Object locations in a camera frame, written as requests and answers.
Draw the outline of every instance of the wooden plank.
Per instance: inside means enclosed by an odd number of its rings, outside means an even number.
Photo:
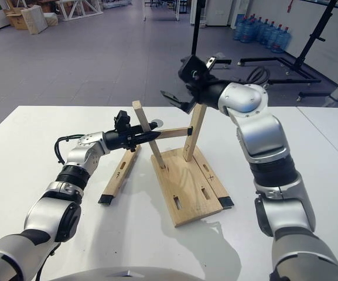
[[[141,106],[140,101],[133,101],[132,107],[135,110],[135,113],[136,113],[136,115],[139,119],[139,122],[141,124],[143,131],[149,132],[151,130],[151,127],[149,126],[148,120],[146,119],[146,116],[145,116],[145,113],[144,113],[144,110]],[[159,163],[159,166],[164,169],[165,168],[165,162],[162,159],[162,156],[161,156],[161,153],[158,149],[157,143],[153,140],[153,141],[149,142],[149,145],[151,146],[151,149],[152,149],[153,154],[155,155],[155,157],[156,157],[156,159]]]
[[[204,177],[207,179],[208,184],[217,196],[222,207],[224,209],[231,208],[234,203],[228,195],[227,190],[222,185],[221,181],[218,179],[213,169],[208,164],[208,161],[205,159],[204,155],[197,146],[194,149],[193,158],[195,159],[200,170],[203,172]]]
[[[204,115],[206,112],[206,105],[196,104],[193,109],[190,127],[193,128],[192,135],[186,139],[185,147],[183,150],[183,157],[186,161],[192,160],[193,150],[196,146],[197,138],[199,137],[200,129],[203,124]]]
[[[223,209],[196,161],[184,160],[183,148],[163,152],[162,157],[165,169],[153,155],[151,161],[175,227]]]
[[[128,175],[128,172],[131,170],[132,166],[135,163],[136,156],[140,150],[140,145],[136,146],[135,152],[126,150],[122,160],[119,162],[114,174],[111,176],[108,185],[106,186],[104,192],[102,193],[99,204],[110,205],[111,200],[117,196],[125,178]]]
[[[156,131],[160,132],[161,134],[156,139],[167,139],[167,138],[175,138],[177,136],[188,136],[192,134],[192,127],[183,127],[183,128],[176,128],[176,129],[166,129]]]

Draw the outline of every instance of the black metal frame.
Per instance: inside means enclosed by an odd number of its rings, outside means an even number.
[[[320,83],[321,79],[316,78],[315,76],[311,75],[307,71],[302,69],[302,65],[305,60],[305,56],[307,55],[308,51],[312,47],[315,40],[320,40],[322,42],[325,41],[324,38],[321,38],[321,33],[324,30],[327,22],[329,21],[330,17],[332,16],[332,10],[335,7],[338,0],[330,0],[330,3],[326,7],[322,17],[320,18],[319,22],[317,23],[316,28],[314,29],[313,33],[309,36],[309,40],[305,45],[304,49],[302,50],[300,56],[296,58],[294,63],[291,63],[287,59],[283,57],[256,57],[256,58],[243,58],[240,59],[238,65],[243,66],[246,62],[251,61],[272,61],[276,60],[282,63],[283,65],[287,66],[290,70],[298,73],[303,79],[269,79],[267,84],[301,84],[301,83]]]

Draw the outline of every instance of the wooden base board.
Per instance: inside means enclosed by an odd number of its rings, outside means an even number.
[[[103,191],[98,203],[101,205],[110,205],[111,201],[115,196],[117,196],[121,186],[127,174],[132,169],[132,166],[135,163],[135,159],[138,155],[140,150],[140,145],[137,145],[134,152],[130,150],[126,150],[123,155],[122,160],[118,164],[114,174],[111,176],[108,185],[106,186],[105,190]]]
[[[161,155],[165,168],[160,168],[154,155],[151,161],[175,227],[219,213],[223,209],[214,190],[219,191],[224,187],[217,178],[211,183],[208,181],[200,164],[196,162],[197,156],[199,163],[206,163],[198,148],[194,158],[188,162],[183,158],[183,148],[166,151]]]

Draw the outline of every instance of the rectangular slot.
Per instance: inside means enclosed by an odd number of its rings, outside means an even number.
[[[209,200],[209,199],[210,199],[210,197],[209,197],[209,194],[208,194],[208,192],[206,191],[206,189],[205,189],[205,188],[202,188],[202,192],[203,192],[203,194],[204,194],[204,196],[205,196],[206,200]]]
[[[205,164],[203,164],[203,167],[204,167],[204,169],[205,169],[207,172],[209,172],[209,169],[208,169],[208,167],[207,167]]]
[[[174,202],[175,202],[176,208],[177,208],[178,210],[181,210],[181,209],[182,209],[182,205],[181,205],[181,203],[180,203],[180,201],[179,201],[178,196],[174,196]]]

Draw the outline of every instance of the robotic arm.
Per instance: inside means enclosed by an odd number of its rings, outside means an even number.
[[[256,214],[261,231],[274,237],[270,280],[338,280],[338,261],[313,234],[315,213],[302,176],[295,169],[281,123],[268,111],[268,94],[258,85],[218,80],[210,74],[215,57],[205,64],[188,57],[179,70],[191,102],[169,101],[190,112],[194,103],[206,104],[229,116],[254,175],[258,197]]]
[[[131,127],[129,120],[127,113],[120,111],[114,130],[91,133],[78,140],[56,180],[29,211],[24,231],[0,239],[1,281],[32,280],[36,274],[39,276],[47,257],[74,236],[84,189],[102,155],[119,148],[134,151],[137,144],[152,141],[160,134],[144,133],[139,125]],[[154,129],[157,123],[150,126]]]

